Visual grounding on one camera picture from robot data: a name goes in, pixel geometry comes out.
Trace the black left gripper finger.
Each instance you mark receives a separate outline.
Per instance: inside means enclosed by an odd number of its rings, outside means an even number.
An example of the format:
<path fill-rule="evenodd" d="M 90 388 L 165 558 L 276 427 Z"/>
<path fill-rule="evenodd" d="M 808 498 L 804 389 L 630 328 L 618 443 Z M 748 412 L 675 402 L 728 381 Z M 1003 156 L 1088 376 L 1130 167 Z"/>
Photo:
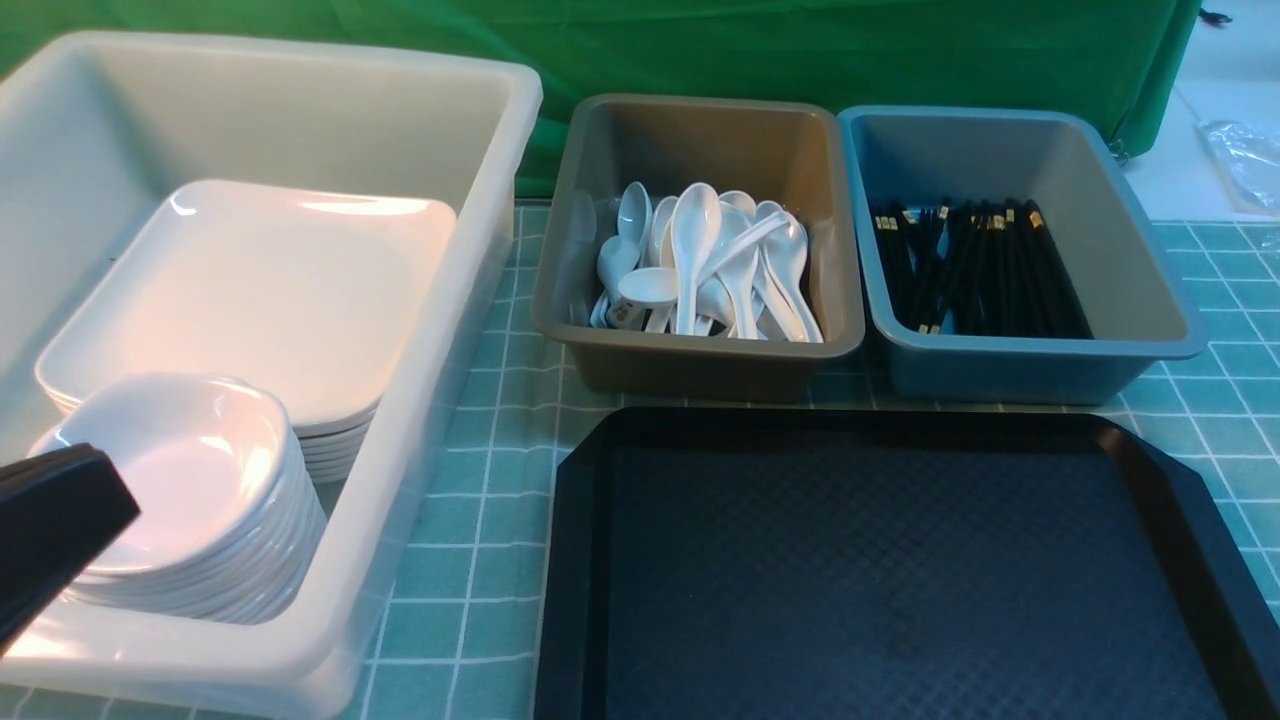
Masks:
<path fill-rule="evenodd" d="M 92 445 L 3 465 L 1 648 L 138 516 L 115 465 Z"/>

